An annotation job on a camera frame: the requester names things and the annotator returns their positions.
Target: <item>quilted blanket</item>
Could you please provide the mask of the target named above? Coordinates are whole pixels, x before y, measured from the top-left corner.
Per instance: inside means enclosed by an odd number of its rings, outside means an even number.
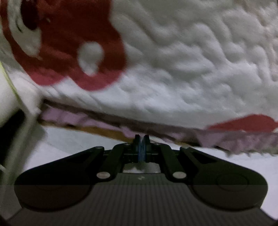
[[[276,0],[1,0],[0,60],[66,104],[143,122],[272,133]]]

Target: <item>white quilted fabric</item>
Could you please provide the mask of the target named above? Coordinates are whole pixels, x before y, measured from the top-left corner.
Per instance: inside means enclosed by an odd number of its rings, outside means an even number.
[[[10,28],[18,2],[9,0]],[[40,87],[48,99],[140,121],[201,129],[249,114],[278,120],[275,0],[114,0],[110,21],[124,41],[128,59],[120,80],[89,92],[68,78]],[[32,35],[33,44],[15,38],[29,55],[36,54],[40,40],[39,32]],[[31,81],[11,60],[3,36],[1,43],[0,59],[10,76]],[[80,48],[78,61],[85,72],[95,71],[101,59],[102,50],[95,43]]]

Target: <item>blue component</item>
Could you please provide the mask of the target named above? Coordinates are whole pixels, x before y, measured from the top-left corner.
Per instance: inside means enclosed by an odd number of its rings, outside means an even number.
[[[145,162],[146,161],[146,144],[145,139],[140,141],[138,147],[136,147],[136,151],[138,148],[138,162]]]

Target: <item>yellow cable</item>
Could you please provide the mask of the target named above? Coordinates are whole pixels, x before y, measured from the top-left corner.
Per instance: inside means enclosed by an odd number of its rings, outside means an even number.
[[[12,80],[10,79],[10,77],[8,76],[8,74],[6,73],[6,70],[5,70],[5,68],[3,67],[3,65],[2,65],[1,62],[0,62],[0,70],[1,70],[2,74],[4,75],[4,77],[6,78],[8,84],[9,84],[10,88],[12,89],[14,95],[16,96],[16,99],[18,100],[18,102],[19,102],[19,103],[22,103],[22,100],[21,100],[20,96],[18,95],[17,90],[16,90],[16,88],[15,88],[15,86],[14,86]]]

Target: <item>ribbed black surface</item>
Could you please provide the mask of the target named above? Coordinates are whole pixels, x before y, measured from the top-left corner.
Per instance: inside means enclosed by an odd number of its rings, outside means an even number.
[[[111,182],[95,185],[89,196],[66,210],[40,213],[22,209],[13,226],[268,226],[274,223],[256,208],[228,212],[196,199],[182,183],[164,174],[118,174]]]

